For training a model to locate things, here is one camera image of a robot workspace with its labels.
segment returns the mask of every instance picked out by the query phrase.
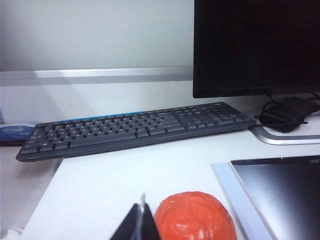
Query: spacebar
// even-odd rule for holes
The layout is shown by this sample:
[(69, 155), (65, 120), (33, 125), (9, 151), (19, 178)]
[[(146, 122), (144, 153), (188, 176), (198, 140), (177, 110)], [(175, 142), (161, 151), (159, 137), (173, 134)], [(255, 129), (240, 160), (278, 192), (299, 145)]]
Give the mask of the spacebar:
[(109, 135), (94, 136), (91, 138), (79, 138), (72, 140), (70, 148), (83, 147), (94, 144), (105, 144), (135, 138), (136, 135), (134, 132), (115, 133)]

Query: orange brain stress ball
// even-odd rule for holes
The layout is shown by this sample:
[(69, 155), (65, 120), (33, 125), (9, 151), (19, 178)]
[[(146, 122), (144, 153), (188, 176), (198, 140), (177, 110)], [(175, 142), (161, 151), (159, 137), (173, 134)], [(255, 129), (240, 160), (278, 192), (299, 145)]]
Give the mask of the orange brain stress ball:
[(161, 240), (237, 240), (228, 211), (215, 197), (200, 191), (169, 196), (154, 220)]

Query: blue object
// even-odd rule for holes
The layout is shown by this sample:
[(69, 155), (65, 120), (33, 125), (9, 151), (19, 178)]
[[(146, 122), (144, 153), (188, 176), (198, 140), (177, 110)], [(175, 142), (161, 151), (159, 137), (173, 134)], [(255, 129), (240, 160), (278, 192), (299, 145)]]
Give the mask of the blue object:
[(0, 141), (26, 140), (33, 130), (32, 126), (24, 125), (0, 125)]

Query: white wall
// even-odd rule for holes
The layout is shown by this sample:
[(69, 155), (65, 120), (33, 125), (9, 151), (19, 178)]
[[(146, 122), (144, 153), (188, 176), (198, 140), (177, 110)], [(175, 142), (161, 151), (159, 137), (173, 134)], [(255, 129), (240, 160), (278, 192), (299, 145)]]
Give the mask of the white wall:
[(192, 81), (3, 86), (5, 123), (51, 122), (223, 101), (261, 111), (265, 96), (193, 99)]
[(2, 71), (193, 64), (193, 0), (1, 0)]

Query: black object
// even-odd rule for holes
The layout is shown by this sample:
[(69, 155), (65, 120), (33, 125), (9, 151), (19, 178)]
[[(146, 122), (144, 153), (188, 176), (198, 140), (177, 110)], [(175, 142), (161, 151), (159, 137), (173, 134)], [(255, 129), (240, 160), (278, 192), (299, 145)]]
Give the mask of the black object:
[(288, 133), (318, 109), (315, 102), (297, 97), (287, 98), (283, 102), (271, 101), (264, 106), (259, 121), (268, 128)]
[(33, 162), (246, 129), (256, 121), (224, 102), (37, 124), (16, 159)]
[(140, 214), (142, 216), (140, 240), (161, 240), (156, 223), (150, 211), (149, 205), (144, 205), (141, 213), (140, 206), (135, 203), (110, 240), (138, 240), (137, 225)]
[(25, 140), (0, 140), (0, 147), (20, 147)]
[(320, 239), (320, 156), (231, 163), (277, 239)]
[(195, 98), (320, 92), (320, 1), (195, 0)]

